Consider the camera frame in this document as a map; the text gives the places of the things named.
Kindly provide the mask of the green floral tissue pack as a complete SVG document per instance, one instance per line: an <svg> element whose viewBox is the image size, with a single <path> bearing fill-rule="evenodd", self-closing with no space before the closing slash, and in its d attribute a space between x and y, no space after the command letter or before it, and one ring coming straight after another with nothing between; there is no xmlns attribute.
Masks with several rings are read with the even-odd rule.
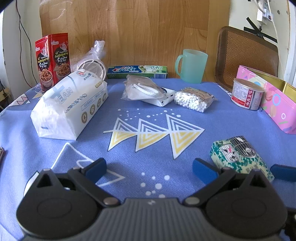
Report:
<svg viewBox="0 0 296 241"><path fill-rule="evenodd" d="M215 141L210 157L219 169L229 167L242 174L260 169L270 182L274 180L273 173L244 136Z"/></svg>

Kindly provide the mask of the cotton swab bag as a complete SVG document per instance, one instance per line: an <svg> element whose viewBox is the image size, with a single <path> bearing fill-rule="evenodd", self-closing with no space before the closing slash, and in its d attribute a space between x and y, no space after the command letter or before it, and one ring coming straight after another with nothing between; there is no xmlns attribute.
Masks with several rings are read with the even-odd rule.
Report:
<svg viewBox="0 0 296 241"><path fill-rule="evenodd" d="M203 90L186 87L175 93L176 104L203 113L217 99Z"/></svg>

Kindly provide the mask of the small white box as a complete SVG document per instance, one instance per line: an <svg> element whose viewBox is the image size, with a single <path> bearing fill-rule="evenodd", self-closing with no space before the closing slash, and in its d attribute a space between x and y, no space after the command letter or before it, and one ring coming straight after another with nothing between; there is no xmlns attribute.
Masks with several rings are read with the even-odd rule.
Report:
<svg viewBox="0 0 296 241"><path fill-rule="evenodd" d="M142 100L143 102L158 106L158 107L164 107L170 102L172 102L175 98L175 90L171 90L168 88L162 88L162 90L165 91L165 97L159 98L159 99L146 99Z"/></svg>

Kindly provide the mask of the bagged white badge reel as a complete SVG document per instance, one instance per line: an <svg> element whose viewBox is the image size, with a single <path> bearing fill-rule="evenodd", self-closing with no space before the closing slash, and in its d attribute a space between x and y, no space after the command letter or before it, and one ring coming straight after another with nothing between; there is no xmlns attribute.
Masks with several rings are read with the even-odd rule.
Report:
<svg viewBox="0 0 296 241"><path fill-rule="evenodd" d="M123 100L148 100L166 97L166 92L150 78L128 74L121 99Z"/></svg>

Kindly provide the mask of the pink macaron biscuit tin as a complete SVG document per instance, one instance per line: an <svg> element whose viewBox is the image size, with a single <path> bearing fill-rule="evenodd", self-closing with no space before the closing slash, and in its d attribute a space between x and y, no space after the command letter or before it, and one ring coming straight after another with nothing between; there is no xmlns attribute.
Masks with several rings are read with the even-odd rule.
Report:
<svg viewBox="0 0 296 241"><path fill-rule="evenodd" d="M295 134L295 87L268 73L240 65L237 78L265 89L261 107L285 133Z"/></svg>

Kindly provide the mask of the smartphone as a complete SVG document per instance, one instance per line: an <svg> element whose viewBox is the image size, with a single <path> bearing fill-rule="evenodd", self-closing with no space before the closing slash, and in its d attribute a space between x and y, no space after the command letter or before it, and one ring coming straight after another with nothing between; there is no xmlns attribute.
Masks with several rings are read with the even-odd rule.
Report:
<svg viewBox="0 0 296 241"><path fill-rule="evenodd" d="M0 147L0 163L3 160L5 153L6 153L5 149L3 147Z"/></svg>

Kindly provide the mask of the white red paper cup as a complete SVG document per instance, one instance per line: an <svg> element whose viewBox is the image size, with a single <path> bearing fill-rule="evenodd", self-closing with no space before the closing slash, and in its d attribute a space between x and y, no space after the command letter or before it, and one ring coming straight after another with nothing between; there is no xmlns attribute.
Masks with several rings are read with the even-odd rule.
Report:
<svg viewBox="0 0 296 241"><path fill-rule="evenodd" d="M258 110L264 93L265 90L261 86L248 80L235 78L231 100L241 108Z"/></svg>

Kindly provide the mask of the white tissue pack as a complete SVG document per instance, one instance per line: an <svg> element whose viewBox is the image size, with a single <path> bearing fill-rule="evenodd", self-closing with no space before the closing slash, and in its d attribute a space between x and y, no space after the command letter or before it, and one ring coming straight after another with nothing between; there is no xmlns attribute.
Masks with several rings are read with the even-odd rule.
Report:
<svg viewBox="0 0 296 241"><path fill-rule="evenodd" d="M107 82L79 69L47 90L31 112L41 138L76 140L108 97Z"/></svg>

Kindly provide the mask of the blue patterned tablecloth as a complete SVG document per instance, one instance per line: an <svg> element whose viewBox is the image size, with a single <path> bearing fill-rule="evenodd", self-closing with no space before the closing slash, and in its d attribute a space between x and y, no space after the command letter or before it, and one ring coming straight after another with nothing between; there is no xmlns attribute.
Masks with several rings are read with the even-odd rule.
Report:
<svg viewBox="0 0 296 241"><path fill-rule="evenodd" d="M108 97L92 103L95 114L75 141L37 135L30 115L42 97L38 86L1 112L1 240L23 237L16 210L45 168L64 173L104 158L108 170L98 186L124 200L184 199L203 186L192 172L193 160L210 162L212 144L232 137L248 140L267 166L295 166L295 135L281 130L264 109L235 105L218 84L195 86L215 96L203 113L174 102L158 107L126 101L124 88L122 80L108 81Z"/></svg>

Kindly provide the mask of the brown woven tray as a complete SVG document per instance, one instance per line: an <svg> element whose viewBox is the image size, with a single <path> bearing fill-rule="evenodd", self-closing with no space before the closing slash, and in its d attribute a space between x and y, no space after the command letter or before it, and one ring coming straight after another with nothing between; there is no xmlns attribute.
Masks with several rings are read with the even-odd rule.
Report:
<svg viewBox="0 0 296 241"><path fill-rule="evenodd" d="M218 36L216 82L231 91L240 65L278 76L278 48L251 33L223 27Z"/></svg>

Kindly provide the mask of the teal plastic mug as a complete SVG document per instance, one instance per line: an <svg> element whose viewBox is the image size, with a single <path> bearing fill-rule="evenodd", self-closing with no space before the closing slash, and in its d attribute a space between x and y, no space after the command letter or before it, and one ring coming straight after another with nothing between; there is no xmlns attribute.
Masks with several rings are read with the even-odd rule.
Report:
<svg viewBox="0 0 296 241"><path fill-rule="evenodd" d="M208 54L193 50L184 49L175 61L175 72L185 82L200 84L208 60Z"/></svg>

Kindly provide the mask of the bagged plastic lids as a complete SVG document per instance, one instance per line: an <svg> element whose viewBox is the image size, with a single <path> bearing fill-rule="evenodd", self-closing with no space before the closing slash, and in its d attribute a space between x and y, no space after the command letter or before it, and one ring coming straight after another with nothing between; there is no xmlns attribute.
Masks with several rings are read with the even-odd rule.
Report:
<svg viewBox="0 0 296 241"><path fill-rule="evenodd" d="M91 49L78 61L72 72L78 73L80 76L95 75L105 80L107 77L107 68L102 58L105 56L105 41L96 40Z"/></svg>

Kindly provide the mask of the red snack box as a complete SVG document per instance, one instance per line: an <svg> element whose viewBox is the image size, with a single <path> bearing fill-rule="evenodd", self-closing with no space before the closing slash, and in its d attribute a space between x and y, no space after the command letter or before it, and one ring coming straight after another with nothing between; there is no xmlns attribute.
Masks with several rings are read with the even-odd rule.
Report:
<svg viewBox="0 0 296 241"><path fill-rule="evenodd" d="M43 92L71 73L68 33L42 37L35 42L35 52Z"/></svg>

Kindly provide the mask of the white power strip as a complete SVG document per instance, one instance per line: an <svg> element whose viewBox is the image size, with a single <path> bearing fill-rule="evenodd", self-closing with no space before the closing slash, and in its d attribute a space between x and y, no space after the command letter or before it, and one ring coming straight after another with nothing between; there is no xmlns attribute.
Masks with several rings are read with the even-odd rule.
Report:
<svg viewBox="0 0 296 241"><path fill-rule="evenodd" d="M256 19L264 25L273 20L273 14L268 7L269 2L269 0L254 0L254 3L258 8Z"/></svg>

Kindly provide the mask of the toothpaste box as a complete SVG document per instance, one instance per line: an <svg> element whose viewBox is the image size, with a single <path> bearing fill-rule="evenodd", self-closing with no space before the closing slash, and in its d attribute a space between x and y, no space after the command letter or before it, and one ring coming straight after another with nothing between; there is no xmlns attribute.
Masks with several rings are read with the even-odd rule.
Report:
<svg viewBox="0 0 296 241"><path fill-rule="evenodd" d="M123 79L129 74L148 78L166 79L168 70L167 66L123 65L109 67L106 75L108 79Z"/></svg>

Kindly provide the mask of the wood pattern board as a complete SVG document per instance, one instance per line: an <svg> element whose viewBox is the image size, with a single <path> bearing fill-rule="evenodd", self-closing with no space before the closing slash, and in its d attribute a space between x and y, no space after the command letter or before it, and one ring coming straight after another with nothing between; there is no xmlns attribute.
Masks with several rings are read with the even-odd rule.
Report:
<svg viewBox="0 0 296 241"><path fill-rule="evenodd" d="M164 65L176 78L184 49L208 54L203 79L214 81L218 34L230 1L41 1L43 35L67 32L74 66L96 40L105 41L106 66Z"/></svg>

